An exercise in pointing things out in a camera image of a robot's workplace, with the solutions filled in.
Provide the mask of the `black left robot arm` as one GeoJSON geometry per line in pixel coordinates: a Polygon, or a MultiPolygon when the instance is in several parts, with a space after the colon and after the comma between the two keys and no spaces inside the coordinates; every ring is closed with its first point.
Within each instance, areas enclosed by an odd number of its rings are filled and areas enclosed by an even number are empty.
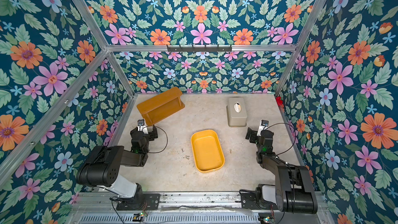
{"type": "Polygon", "coordinates": [[[149,143],[158,138],[157,128],[138,126],[130,132],[131,149],[124,146],[96,146],[79,169],[77,183],[103,188],[121,199],[139,198],[143,194],[140,184],[119,174],[121,167],[143,167],[148,159],[149,143]]]}

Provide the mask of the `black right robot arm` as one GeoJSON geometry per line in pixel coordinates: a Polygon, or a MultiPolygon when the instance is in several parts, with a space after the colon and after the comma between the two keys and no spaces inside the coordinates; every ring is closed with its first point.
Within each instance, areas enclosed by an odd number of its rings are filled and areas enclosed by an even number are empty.
{"type": "Polygon", "coordinates": [[[268,129],[247,129],[245,139],[256,145],[257,163],[275,176],[274,185],[258,185],[254,192],[256,204],[275,206],[281,212],[316,214],[318,203],[309,169],[281,159],[273,151],[273,137],[268,129]]]}

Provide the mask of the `yellow plastic storage box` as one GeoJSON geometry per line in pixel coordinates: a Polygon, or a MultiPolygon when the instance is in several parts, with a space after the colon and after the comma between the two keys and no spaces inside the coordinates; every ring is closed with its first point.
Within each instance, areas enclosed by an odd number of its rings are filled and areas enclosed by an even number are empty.
{"type": "Polygon", "coordinates": [[[196,132],[191,137],[195,167],[201,173],[221,169],[225,157],[217,133],[214,130],[196,132]]]}

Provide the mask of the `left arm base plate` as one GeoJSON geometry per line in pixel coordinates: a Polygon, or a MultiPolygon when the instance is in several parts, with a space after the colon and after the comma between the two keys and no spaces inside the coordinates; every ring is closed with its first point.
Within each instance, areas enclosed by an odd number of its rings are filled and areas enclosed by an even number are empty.
{"type": "Polygon", "coordinates": [[[147,211],[157,210],[160,203],[160,194],[142,193],[136,194],[130,199],[118,200],[118,211],[147,211]]]}

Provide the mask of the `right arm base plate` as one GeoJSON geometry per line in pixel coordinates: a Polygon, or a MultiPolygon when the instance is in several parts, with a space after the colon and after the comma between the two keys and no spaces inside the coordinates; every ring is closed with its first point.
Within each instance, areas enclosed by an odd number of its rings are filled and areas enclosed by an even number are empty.
{"type": "Polygon", "coordinates": [[[266,201],[256,191],[241,189],[239,191],[241,207],[250,210],[278,210],[275,203],[266,201]]]}

